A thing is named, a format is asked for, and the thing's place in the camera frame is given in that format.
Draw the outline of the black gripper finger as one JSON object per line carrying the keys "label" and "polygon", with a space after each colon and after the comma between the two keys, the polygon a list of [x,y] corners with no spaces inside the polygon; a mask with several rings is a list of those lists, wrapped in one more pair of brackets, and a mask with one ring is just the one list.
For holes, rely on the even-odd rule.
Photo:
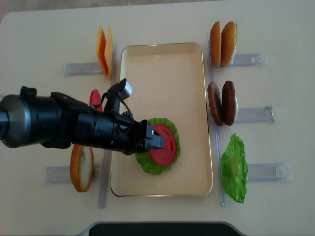
{"label": "black gripper finger", "polygon": [[164,137],[154,127],[146,126],[146,150],[158,150],[164,148]]}

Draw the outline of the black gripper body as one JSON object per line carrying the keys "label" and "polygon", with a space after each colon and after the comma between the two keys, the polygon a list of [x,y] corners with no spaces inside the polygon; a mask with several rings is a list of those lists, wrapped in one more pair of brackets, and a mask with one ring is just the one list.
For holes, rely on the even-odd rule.
{"label": "black gripper body", "polygon": [[154,149],[154,131],[147,120],[132,122],[129,113],[111,112],[110,115],[113,126],[108,141],[109,150],[131,155]]}

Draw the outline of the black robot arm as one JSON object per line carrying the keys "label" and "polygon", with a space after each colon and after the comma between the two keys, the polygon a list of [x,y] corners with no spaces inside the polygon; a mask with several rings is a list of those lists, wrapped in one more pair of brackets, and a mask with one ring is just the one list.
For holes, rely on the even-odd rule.
{"label": "black robot arm", "polygon": [[7,95],[0,103],[0,138],[10,148],[41,144],[66,149],[72,144],[121,152],[125,155],[164,148],[164,138],[143,120],[136,122],[130,110],[119,113],[123,88],[112,86],[103,96],[103,111],[68,95],[37,95],[22,87],[19,95]]}

